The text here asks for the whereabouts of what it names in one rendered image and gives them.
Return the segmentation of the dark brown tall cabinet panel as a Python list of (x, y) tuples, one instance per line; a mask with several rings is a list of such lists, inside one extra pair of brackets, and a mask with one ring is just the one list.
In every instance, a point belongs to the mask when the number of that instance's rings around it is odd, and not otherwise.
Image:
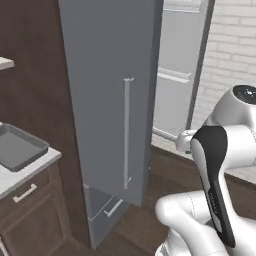
[(72, 236), (90, 245), (62, 36), (59, 0), (0, 0), (0, 121), (60, 151), (60, 177)]

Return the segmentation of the dark grey baking tray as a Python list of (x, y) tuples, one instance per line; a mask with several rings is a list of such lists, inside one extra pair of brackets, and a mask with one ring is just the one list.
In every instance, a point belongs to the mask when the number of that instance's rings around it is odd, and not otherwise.
[(11, 124), (0, 126), (0, 164), (19, 172), (48, 152), (49, 143)]

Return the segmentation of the grey fridge door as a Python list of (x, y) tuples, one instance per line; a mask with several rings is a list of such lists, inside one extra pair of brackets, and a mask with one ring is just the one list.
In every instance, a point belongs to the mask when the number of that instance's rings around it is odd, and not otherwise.
[[(163, 0), (59, 0), (59, 8), (83, 180), (140, 205), (148, 177)], [(124, 78), (135, 78), (128, 189)]]

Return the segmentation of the brown wooden cupboard door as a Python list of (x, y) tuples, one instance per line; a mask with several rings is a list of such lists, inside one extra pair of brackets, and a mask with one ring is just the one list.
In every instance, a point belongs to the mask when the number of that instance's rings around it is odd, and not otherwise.
[(0, 231), (9, 256), (51, 256), (68, 234), (69, 227), (63, 232), (53, 208), (44, 217), (36, 213), (31, 226), (17, 224), (5, 232)]

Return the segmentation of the grey fridge bottom drawer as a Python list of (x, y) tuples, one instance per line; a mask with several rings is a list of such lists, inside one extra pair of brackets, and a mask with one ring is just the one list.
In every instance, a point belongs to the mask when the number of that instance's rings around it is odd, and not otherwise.
[(130, 204), (124, 201), (111, 217), (103, 212), (114, 195), (107, 194), (86, 184), (83, 185), (91, 246), (96, 249), (121, 219)]

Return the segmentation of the brown wooden drawer front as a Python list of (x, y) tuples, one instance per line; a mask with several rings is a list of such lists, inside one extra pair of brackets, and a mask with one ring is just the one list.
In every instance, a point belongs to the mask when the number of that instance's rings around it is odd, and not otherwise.
[[(13, 201), (14, 192), (23, 184), (34, 183), (37, 189), (19, 203)], [(5, 232), (17, 224), (31, 226), (32, 218), (39, 213), (44, 217), (51, 208), (57, 212), (60, 227), (68, 227), (67, 211), (57, 163), (43, 169), (17, 189), (0, 199), (0, 231)]]

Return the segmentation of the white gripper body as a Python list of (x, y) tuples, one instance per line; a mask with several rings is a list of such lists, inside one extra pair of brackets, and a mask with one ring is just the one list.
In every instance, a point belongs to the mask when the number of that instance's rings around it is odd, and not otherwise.
[(196, 133), (196, 130), (184, 130), (182, 131), (176, 141), (175, 141), (175, 145), (176, 145), (176, 150), (178, 152), (184, 152), (186, 154), (190, 153), (190, 141), (192, 139), (192, 137), (194, 136), (194, 134)]

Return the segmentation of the open fridge door with shelves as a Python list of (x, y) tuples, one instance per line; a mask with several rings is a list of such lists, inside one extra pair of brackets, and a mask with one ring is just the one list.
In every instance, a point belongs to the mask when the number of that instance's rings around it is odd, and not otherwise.
[(153, 132), (191, 128), (215, 0), (164, 0)]

